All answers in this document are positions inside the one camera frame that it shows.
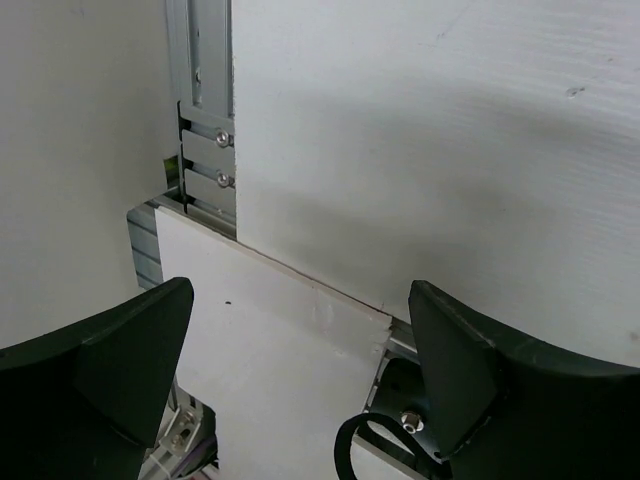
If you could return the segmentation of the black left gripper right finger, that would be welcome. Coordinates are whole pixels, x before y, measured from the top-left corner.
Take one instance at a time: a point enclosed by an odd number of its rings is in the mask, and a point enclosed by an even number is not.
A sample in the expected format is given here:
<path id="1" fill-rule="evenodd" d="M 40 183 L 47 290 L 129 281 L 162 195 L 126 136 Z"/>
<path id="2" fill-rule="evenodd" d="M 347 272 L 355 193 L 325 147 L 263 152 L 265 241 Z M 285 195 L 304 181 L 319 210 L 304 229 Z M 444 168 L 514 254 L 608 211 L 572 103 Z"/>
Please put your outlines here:
<path id="1" fill-rule="evenodd" d="M 639 371 L 474 311 L 426 281 L 409 311 L 428 424 L 457 479 L 635 479 Z"/>

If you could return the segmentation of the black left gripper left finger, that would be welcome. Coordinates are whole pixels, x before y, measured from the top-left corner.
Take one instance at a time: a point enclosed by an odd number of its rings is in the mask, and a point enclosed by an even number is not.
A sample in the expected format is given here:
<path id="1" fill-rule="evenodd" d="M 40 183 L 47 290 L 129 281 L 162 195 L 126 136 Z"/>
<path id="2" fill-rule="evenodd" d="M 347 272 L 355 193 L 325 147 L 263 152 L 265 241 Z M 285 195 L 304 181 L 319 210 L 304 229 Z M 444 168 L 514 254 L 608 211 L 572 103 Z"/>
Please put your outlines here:
<path id="1" fill-rule="evenodd" d="M 1 352 L 4 479 L 135 479 L 156 440 L 194 301 L 169 280 Z"/>

